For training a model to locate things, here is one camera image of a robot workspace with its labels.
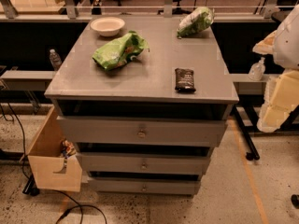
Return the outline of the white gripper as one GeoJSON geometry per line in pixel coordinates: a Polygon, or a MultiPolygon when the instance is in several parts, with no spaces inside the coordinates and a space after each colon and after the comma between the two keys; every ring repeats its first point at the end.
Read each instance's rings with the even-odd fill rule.
{"type": "Polygon", "coordinates": [[[278,77],[271,76],[265,87],[257,128],[264,133],[279,129],[291,112],[299,106],[299,71],[285,70],[278,77]]]}

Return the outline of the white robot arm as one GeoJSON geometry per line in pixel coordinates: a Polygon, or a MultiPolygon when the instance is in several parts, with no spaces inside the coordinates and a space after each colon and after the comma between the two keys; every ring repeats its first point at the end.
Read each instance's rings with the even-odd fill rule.
{"type": "Polygon", "coordinates": [[[274,63],[284,68],[278,77],[268,78],[257,122],[261,132],[272,133],[299,106],[299,5],[252,51],[271,54],[274,63]]]}

